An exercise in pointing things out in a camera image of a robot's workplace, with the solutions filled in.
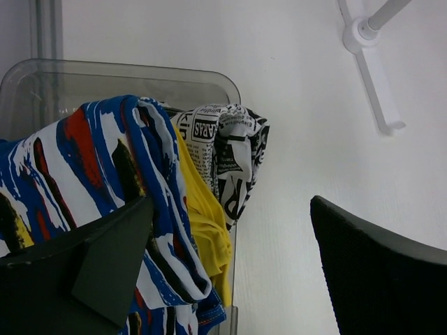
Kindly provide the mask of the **newspaper print trousers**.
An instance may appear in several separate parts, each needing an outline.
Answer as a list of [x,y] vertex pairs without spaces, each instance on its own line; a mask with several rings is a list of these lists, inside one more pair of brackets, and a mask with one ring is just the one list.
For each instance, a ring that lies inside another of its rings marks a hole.
[[223,207],[230,230],[256,185],[270,131],[267,119],[238,103],[166,111],[197,171]]

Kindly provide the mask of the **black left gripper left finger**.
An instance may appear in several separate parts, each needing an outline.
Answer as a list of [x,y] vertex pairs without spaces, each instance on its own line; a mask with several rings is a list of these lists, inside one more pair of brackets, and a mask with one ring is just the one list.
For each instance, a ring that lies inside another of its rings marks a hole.
[[131,309],[154,213],[139,197],[1,258],[2,334],[118,334]]

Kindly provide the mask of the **blue patterned garment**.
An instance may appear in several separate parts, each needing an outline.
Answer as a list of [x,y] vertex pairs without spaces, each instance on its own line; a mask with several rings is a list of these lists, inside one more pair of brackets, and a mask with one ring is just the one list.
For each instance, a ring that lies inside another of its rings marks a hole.
[[150,196],[154,216],[122,333],[207,334],[226,312],[191,234],[174,128],[159,102],[126,95],[2,140],[1,254]]

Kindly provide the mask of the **yellow garment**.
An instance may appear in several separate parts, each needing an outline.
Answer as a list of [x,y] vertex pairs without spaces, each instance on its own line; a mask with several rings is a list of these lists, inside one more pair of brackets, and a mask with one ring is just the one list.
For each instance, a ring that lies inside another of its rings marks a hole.
[[232,303],[229,273],[233,246],[224,211],[194,165],[178,128],[179,164],[186,184],[186,205],[191,234],[200,261],[225,307]]

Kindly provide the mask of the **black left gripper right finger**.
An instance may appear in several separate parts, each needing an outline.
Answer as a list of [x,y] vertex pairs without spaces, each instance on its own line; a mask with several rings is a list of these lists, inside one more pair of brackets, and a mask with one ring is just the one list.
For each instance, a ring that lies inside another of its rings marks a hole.
[[340,334],[445,334],[446,251],[315,196],[310,215]]

